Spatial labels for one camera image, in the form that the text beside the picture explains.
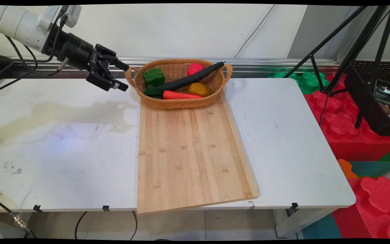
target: teal foam mat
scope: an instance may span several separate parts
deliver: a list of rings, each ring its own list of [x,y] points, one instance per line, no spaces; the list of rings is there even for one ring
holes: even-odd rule
[[[329,214],[319,221],[302,230],[305,239],[339,239],[341,233],[336,225],[333,214]]]
[[[390,162],[350,162],[351,170],[359,176],[359,178],[379,177],[390,171]]]

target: floor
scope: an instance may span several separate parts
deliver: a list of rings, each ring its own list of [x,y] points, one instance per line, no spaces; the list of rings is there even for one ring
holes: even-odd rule
[[[37,212],[29,221],[39,238],[74,239],[83,212]],[[135,231],[131,211],[88,212],[78,226],[78,239],[129,240]],[[293,235],[288,239],[302,238]],[[138,216],[133,240],[153,241],[277,240],[272,210],[183,210]]]

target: wicker basket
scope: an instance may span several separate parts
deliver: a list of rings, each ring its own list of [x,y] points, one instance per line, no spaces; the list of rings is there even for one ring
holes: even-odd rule
[[[226,77],[223,77],[222,68],[219,68],[209,74],[207,77],[199,81],[200,83],[207,85],[211,90],[212,94],[200,99],[175,99],[175,100],[164,100],[155,99],[144,95],[146,86],[144,83],[143,76],[146,71],[152,68],[160,68],[165,76],[165,83],[171,82],[176,79],[181,79],[187,76],[189,65],[191,63],[200,63],[205,67],[213,65],[213,63],[200,60],[200,59],[169,59],[169,60],[156,60],[149,62],[142,66],[139,70],[135,70],[134,67],[130,67],[126,72],[126,79],[129,84],[135,88],[136,92],[141,97],[141,100],[153,107],[161,109],[173,109],[173,108],[198,108],[210,105],[218,100],[221,95],[223,86],[228,82],[233,73],[233,67],[230,64],[224,65],[226,68]],[[132,79],[132,70],[135,71],[135,78]],[[181,93],[188,93],[189,86],[175,90]]]

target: orange foam block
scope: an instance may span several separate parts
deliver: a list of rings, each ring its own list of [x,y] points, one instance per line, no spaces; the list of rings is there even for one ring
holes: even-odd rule
[[[345,161],[344,159],[338,159],[338,163],[346,179],[359,179],[358,175],[353,173],[353,171],[351,170],[351,163]]]

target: basket handle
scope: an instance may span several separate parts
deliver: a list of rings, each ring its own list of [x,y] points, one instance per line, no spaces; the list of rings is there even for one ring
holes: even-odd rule
[[[231,78],[231,75],[233,74],[233,67],[229,63],[225,64],[224,67],[226,68],[226,77],[225,77],[224,85],[226,85],[228,80]]]
[[[135,87],[135,82],[133,82],[133,79],[132,79],[132,70],[134,70],[135,73],[136,73],[135,67],[130,66],[129,69],[128,69],[127,71],[124,72],[124,75],[126,76],[127,82],[129,82],[129,84],[130,84],[133,88],[136,89],[136,87]]]

